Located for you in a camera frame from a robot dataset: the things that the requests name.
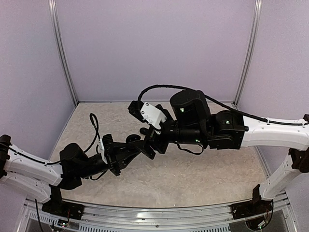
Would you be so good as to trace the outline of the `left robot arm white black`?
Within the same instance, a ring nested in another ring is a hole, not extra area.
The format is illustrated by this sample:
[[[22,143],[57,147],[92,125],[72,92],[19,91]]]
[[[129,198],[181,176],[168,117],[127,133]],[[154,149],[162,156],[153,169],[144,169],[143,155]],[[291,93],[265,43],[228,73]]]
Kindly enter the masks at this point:
[[[73,190],[82,179],[111,171],[118,176],[139,153],[143,141],[138,135],[126,142],[114,142],[107,134],[99,141],[101,152],[91,157],[77,143],[60,151],[59,161],[50,161],[27,153],[12,144],[11,137],[0,137],[0,182],[32,196],[40,203],[48,203],[57,215],[67,211],[67,203],[60,199],[61,190]]]

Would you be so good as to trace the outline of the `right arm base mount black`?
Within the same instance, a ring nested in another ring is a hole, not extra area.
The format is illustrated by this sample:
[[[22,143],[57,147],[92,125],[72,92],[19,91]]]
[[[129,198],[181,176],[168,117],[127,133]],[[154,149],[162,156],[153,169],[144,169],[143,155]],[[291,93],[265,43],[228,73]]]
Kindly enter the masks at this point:
[[[260,200],[254,203],[253,200],[250,200],[241,203],[234,203],[230,207],[233,219],[236,220],[272,211],[273,202]]]

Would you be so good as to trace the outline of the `black earbud charging case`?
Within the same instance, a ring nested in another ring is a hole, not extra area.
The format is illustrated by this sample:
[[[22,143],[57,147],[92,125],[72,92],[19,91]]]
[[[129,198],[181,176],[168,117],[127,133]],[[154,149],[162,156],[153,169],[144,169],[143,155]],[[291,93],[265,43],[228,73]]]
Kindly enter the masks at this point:
[[[140,128],[140,134],[142,134],[142,135],[147,135],[148,134],[148,132],[149,132],[149,129],[148,128]]]

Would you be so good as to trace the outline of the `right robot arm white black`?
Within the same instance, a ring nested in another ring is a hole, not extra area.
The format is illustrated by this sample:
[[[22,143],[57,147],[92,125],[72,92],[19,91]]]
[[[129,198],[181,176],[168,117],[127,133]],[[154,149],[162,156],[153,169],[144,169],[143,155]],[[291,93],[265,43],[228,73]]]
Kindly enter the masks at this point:
[[[167,145],[193,144],[203,149],[240,149],[250,146],[279,146],[289,149],[279,168],[253,189],[247,211],[256,215],[293,179],[309,171],[309,117],[279,120],[250,115],[224,106],[212,114],[209,99],[202,91],[178,87],[170,98],[174,114],[161,106],[132,101],[128,110],[149,125],[146,139],[150,146],[164,153]]]

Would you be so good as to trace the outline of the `black round earbud case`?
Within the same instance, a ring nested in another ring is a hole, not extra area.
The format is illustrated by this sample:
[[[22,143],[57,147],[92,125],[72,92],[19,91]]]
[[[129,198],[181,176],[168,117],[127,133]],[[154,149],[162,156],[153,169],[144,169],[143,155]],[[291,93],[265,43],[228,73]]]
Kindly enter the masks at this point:
[[[127,147],[141,147],[143,140],[141,140],[141,137],[137,134],[131,134],[126,138],[126,146]]]

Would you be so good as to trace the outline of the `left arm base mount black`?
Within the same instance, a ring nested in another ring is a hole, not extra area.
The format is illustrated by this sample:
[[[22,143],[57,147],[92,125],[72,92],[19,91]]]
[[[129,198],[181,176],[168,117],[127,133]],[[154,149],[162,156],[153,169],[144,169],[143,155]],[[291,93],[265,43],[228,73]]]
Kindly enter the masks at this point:
[[[44,203],[42,205],[42,211],[64,218],[81,220],[84,205],[70,202],[63,202],[61,204]]]

